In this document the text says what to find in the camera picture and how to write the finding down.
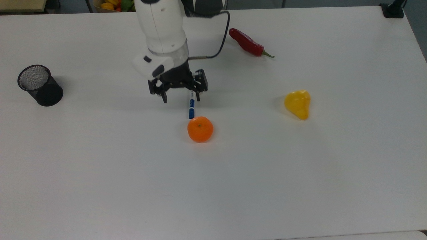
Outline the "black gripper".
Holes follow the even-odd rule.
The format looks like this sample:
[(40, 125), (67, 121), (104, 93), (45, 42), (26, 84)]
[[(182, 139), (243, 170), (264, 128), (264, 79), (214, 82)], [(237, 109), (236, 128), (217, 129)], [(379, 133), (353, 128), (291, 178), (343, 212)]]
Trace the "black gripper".
[(162, 97), (167, 103), (166, 91), (169, 88), (187, 88), (195, 93), (197, 102), (200, 101), (200, 94), (208, 90), (208, 83), (203, 69), (197, 70), (193, 75), (188, 62), (184, 62), (178, 67), (174, 67), (162, 75), (159, 79), (148, 80), (148, 88), (152, 95)]

